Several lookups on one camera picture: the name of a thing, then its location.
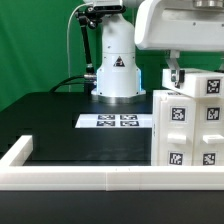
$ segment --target cable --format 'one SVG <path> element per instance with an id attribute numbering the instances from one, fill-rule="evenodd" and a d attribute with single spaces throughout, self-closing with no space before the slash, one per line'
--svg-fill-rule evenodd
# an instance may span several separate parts
<path id="1" fill-rule="evenodd" d="M 73 16 L 75 15 L 75 13 L 84 6 L 88 6 L 88 5 L 93 5 L 93 2 L 91 3 L 86 3 L 86 4 L 82 4 L 78 7 L 75 8 L 75 10 L 73 10 L 69 21 L 68 21 L 68 27 L 67 27 L 67 57 L 68 57 L 68 77 L 71 78 L 71 58 L 70 58 L 70 28 L 71 28 L 71 22 L 73 19 Z"/>
<path id="2" fill-rule="evenodd" d="M 72 76 L 70 78 L 67 78 L 65 80 L 63 80 L 62 82 L 58 83 L 56 86 L 54 86 L 53 88 L 51 88 L 50 92 L 53 93 L 55 92 L 60 86 L 66 84 L 67 82 L 69 81 L 72 81 L 72 80 L 75 80 L 75 79 L 82 79 L 84 78 L 83 75 L 80 75 L 80 76 Z"/>
<path id="3" fill-rule="evenodd" d="M 64 83 L 64 84 L 60 84 L 55 86 L 54 88 L 52 88 L 50 90 L 50 93 L 55 92 L 58 88 L 60 88 L 61 86 L 69 86 L 69 85 L 85 85 L 85 84 L 94 84 L 94 82 L 69 82 L 69 83 Z"/>

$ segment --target white robot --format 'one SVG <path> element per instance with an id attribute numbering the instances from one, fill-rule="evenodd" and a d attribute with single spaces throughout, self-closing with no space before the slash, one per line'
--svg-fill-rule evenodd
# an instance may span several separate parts
<path id="1" fill-rule="evenodd" d="M 142 0 L 85 2 L 93 3 L 88 8 L 91 14 L 102 15 L 102 65 L 97 70 L 93 98 L 107 103 L 131 103 L 144 99 L 146 92 L 141 87 L 141 71 L 135 63 L 135 30 L 121 14 L 126 7 L 139 6 Z"/>

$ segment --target green backdrop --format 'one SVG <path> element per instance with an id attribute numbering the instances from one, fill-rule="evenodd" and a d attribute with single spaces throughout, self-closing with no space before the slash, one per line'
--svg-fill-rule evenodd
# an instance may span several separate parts
<path id="1" fill-rule="evenodd" d="M 82 1 L 0 0 L 0 111 L 30 92 L 49 91 L 68 77 L 66 32 L 69 16 Z M 134 21 L 136 10 L 125 18 Z M 100 28 L 89 31 L 95 66 L 101 64 Z M 83 44 L 78 22 L 71 30 L 72 75 L 85 72 Z M 219 68 L 220 54 L 183 53 L 181 67 Z M 137 51 L 137 65 L 147 91 L 161 88 L 161 70 L 167 67 L 164 52 Z M 72 87 L 82 91 L 82 86 Z"/>

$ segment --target tower of blocks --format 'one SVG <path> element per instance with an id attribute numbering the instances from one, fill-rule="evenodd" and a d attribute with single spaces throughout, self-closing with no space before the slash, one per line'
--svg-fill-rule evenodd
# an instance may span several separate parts
<path id="1" fill-rule="evenodd" d="M 151 164 L 157 166 L 224 165 L 224 74 L 185 70 L 176 88 L 171 70 L 154 91 Z"/>

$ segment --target black table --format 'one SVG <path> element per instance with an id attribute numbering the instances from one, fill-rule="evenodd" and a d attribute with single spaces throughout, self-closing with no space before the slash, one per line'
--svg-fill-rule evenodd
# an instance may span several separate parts
<path id="1" fill-rule="evenodd" d="M 0 113 L 0 156 L 24 134 L 26 166 L 150 165 L 151 129 L 75 129 L 80 113 L 150 114 L 152 95 L 130 105 L 82 93 L 32 93 Z M 223 223 L 223 191 L 0 192 L 0 223 Z"/>

